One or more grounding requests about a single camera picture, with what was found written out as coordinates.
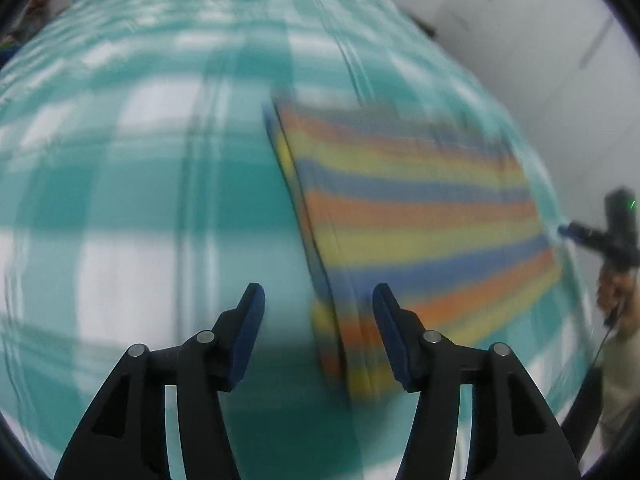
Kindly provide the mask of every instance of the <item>handheld device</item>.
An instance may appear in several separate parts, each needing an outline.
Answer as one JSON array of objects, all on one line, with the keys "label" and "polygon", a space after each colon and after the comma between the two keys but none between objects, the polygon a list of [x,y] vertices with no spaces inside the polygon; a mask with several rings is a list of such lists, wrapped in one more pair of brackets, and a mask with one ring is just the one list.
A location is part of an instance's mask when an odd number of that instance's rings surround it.
[{"label": "handheld device", "polygon": [[[632,190],[620,187],[608,193],[604,199],[607,230],[601,231],[571,222],[558,227],[558,234],[570,238],[587,250],[603,256],[606,265],[617,272],[627,272],[640,267],[638,249],[638,226],[636,223],[636,196]],[[613,326],[621,314],[617,308],[605,320],[606,326]]]}]

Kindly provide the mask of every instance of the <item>folded cloth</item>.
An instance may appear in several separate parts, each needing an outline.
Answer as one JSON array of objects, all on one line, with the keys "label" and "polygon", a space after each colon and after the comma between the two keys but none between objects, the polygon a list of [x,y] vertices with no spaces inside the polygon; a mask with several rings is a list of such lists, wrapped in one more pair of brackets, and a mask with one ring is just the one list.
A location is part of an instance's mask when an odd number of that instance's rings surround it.
[{"label": "folded cloth", "polygon": [[561,268],[505,139],[376,105],[275,108],[268,131],[318,297],[322,366],[351,397],[396,387],[372,315],[378,283],[425,327],[472,345],[558,282]]}]

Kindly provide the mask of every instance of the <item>striped towel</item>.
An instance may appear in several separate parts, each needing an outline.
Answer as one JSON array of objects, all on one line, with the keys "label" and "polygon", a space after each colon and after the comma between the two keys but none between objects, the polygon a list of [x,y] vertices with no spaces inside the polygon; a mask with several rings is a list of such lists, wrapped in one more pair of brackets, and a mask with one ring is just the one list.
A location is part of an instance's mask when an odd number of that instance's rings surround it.
[{"label": "striped towel", "polygon": [[473,345],[559,281],[507,141],[376,105],[276,111],[268,130],[318,298],[322,366],[352,398],[396,387],[372,316],[378,283],[426,327]]}]

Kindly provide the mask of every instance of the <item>teal plaid bedsheet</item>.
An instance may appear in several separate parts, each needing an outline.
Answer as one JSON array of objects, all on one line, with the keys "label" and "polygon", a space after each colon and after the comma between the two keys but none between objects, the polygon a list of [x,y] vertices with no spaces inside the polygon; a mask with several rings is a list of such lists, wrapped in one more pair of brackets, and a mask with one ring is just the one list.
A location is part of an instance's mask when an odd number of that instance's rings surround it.
[{"label": "teal plaid bedsheet", "polygon": [[[0,72],[0,409],[50,474],[129,345],[179,344],[260,282],[254,356],[222,400],[243,477],[395,475],[417,397],[350,406],[316,362],[313,290],[263,122],[282,91],[508,136],[550,233],[561,219],[504,109],[390,0],[78,0]],[[562,283],[479,342],[512,345],[555,412],[590,357],[579,277],[559,258]]]}]

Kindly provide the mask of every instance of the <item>person's hand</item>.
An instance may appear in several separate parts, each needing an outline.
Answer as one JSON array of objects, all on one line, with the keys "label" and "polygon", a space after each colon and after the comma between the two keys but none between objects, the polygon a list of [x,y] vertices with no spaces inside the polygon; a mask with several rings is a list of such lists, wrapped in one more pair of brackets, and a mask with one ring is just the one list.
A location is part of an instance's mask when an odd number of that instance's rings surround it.
[{"label": "person's hand", "polygon": [[640,328],[640,294],[636,286],[636,272],[617,272],[603,265],[598,279],[598,306],[605,319],[618,307],[618,332],[632,335]]}]

